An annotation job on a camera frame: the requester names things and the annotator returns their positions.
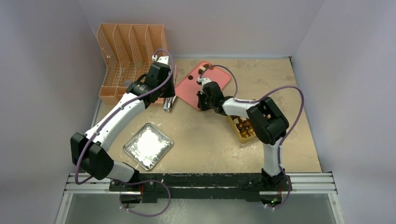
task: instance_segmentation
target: table surface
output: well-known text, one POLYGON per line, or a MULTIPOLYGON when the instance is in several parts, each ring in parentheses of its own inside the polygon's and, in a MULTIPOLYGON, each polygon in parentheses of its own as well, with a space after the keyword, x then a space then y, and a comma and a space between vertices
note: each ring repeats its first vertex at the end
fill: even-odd
MULTIPOLYGON (((177 83, 201 61, 228 67, 238 81, 241 99, 260 98, 283 85, 296 85, 293 69, 285 59, 176 59, 177 83)), ((224 88, 225 96, 233 95, 231 80, 224 88)), ((271 95, 290 125, 301 103, 298 92, 285 89, 271 95)), ((101 105, 96 122, 113 106, 101 105)), ((240 144, 226 118, 214 111, 200 112, 177 98, 172 111, 149 107, 133 119, 112 144, 109 155, 139 171, 140 167, 124 150, 124 144, 146 124, 152 123, 173 141, 173 147, 149 172, 153 173, 256 173, 264 164, 262 143, 255 139, 240 144)), ((286 172, 321 172, 308 121, 303 112, 300 121, 283 144, 283 164, 286 172)))

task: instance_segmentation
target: white wall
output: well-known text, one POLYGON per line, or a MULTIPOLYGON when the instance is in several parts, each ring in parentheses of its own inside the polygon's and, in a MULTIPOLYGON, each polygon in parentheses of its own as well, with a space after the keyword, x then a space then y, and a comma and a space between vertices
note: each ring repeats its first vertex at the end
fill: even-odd
POLYGON ((175 56, 293 55, 324 0, 79 0, 101 23, 164 24, 175 56))
POLYGON ((295 54, 346 223, 396 222, 396 2, 326 0, 295 54))
POLYGON ((0 29, 0 223, 53 223, 103 59, 77 0, 1 0, 0 29))

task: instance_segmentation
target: pink tray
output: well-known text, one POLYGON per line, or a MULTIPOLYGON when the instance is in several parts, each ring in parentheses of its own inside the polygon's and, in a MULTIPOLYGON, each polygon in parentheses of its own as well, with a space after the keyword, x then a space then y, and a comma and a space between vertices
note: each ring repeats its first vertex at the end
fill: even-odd
MULTIPOLYGON (((197 93, 201 90, 201 86, 197 83, 197 78, 199 77, 198 71, 199 67, 204 66, 205 64, 211 63, 205 61, 200 62, 175 88, 176 96, 197 110, 200 110, 198 108, 197 93)), ((223 89, 231 80, 231 75, 218 67, 214 67, 213 70, 206 71, 203 77, 210 78, 210 80, 219 84, 220 89, 223 89)))

